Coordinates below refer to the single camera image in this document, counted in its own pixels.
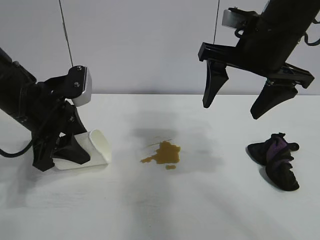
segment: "white table surface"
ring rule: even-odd
[[[79,108],[112,144],[112,164],[40,172],[32,151],[0,158],[1,240],[316,240],[320,236],[320,96],[297,96],[253,120],[256,96],[103,95]],[[29,132],[0,114],[0,146]],[[272,133],[298,142],[295,192],[265,180],[246,154]],[[141,163],[164,140],[181,146],[174,170]]]

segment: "purple cloth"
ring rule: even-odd
[[[269,162],[272,160],[277,153],[284,149],[288,143],[281,137],[275,137],[275,141],[271,144],[268,151],[266,152],[266,161]]]

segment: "black cable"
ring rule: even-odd
[[[40,135],[40,133],[42,132],[43,128],[46,126],[47,122],[49,121],[49,119],[52,117],[52,114],[62,105],[64,104],[64,102],[61,102],[60,104],[57,104],[56,106],[54,106],[52,108],[52,110],[49,112],[49,114],[46,116],[46,118],[44,119],[44,121],[42,122],[42,124],[40,125],[37,133],[33,136],[33,138],[31,139],[31,141],[28,143],[28,145],[22,149],[21,151],[19,152],[16,152],[16,153],[8,153],[8,152],[5,152],[3,151],[1,148],[0,148],[0,155],[6,157],[6,158],[16,158],[16,157],[19,157],[23,154],[25,154],[31,147],[32,145],[34,144],[34,142],[36,141],[37,137]]]
[[[304,42],[308,45],[308,46],[318,46],[320,44],[320,38],[318,41],[315,42],[309,42],[309,36],[307,33],[304,34]]]

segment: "white paper cup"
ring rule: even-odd
[[[84,168],[111,163],[111,146],[103,133],[97,129],[75,135],[78,144],[90,155],[90,161],[78,164],[65,159],[54,158],[56,168],[60,170]]]

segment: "wet stain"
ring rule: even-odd
[[[173,145],[168,141],[163,141],[159,143],[159,149],[155,151],[156,154],[142,159],[141,163],[150,163],[152,160],[155,160],[156,164],[177,164],[180,161],[180,150],[179,146]],[[166,165],[165,169],[176,169],[176,165]]]
[[[170,170],[170,169],[176,169],[176,165],[167,165],[165,166],[165,169]]]

